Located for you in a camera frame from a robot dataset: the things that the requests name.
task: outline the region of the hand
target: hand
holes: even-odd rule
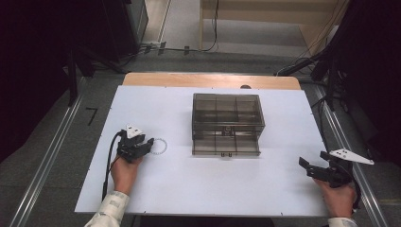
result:
[[[115,156],[115,161],[112,166],[112,177],[114,181],[114,191],[119,191],[127,196],[130,195],[133,183],[136,179],[139,164],[143,157],[135,159],[132,163],[128,163],[118,155]]]
[[[351,218],[355,191],[350,185],[331,188],[329,183],[313,179],[321,188],[331,218]]]

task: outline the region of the metal rail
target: metal rail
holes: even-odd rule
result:
[[[10,227],[23,227],[26,225],[26,221],[29,218],[30,212],[35,205],[35,202],[42,191],[44,182],[50,172],[50,169],[53,166],[57,155],[59,154],[59,150],[61,148],[65,135],[68,133],[71,123],[73,122],[74,117],[78,111],[79,105],[82,101],[84,90],[88,83],[87,80],[87,78],[81,78],[79,83],[79,95],[74,104],[67,109],[59,125],[59,128],[57,129],[57,132],[53,137],[53,140],[50,143],[50,146],[47,149],[47,152],[44,155],[44,158],[42,159],[38,170],[36,171],[35,176],[33,177],[32,181],[27,187],[27,190],[22,200],[20,201],[18,210],[12,218],[11,224],[9,225]]]
[[[318,98],[323,98],[325,95],[324,89],[321,87],[316,87],[316,95],[318,96]],[[342,130],[342,126],[337,118],[336,113],[332,112],[326,104],[324,104],[324,114],[340,147],[353,150],[344,131]],[[381,208],[375,197],[375,193],[369,185],[360,164],[354,163],[353,172],[354,177],[359,183],[362,193],[362,201],[365,205],[369,217],[371,218],[372,224],[374,225],[374,227],[388,227],[389,224],[387,223],[387,220],[384,217],[383,212],[381,211]]]

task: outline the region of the transparent plastic box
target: transparent plastic box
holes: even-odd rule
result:
[[[264,128],[258,95],[194,94],[194,155],[258,156]]]

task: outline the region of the white board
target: white board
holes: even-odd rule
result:
[[[266,127],[258,157],[192,155],[194,93],[259,95]],[[326,216],[320,189],[298,165],[303,157],[327,167],[304,91],[120,86],[82,187],[76,212],[94,213],[101,203],[109,147],[131,123],[149,139],[168,143],[139,167],[127,213],[184,216]],[[117,142],[115,141],[113,157]],[[155,151],[163,148],[155,142]],[[109,180],[109,191],[113,180]]]

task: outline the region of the shirt sleeve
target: shirt sleeve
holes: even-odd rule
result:
[[[85,227],[118,227],[127,208],[130,197],[124,193],[113,191],[104,198],[100,208],[86,223]]]
[[[330,218],[329,227],[357,227],[357,223],[350,218]]]

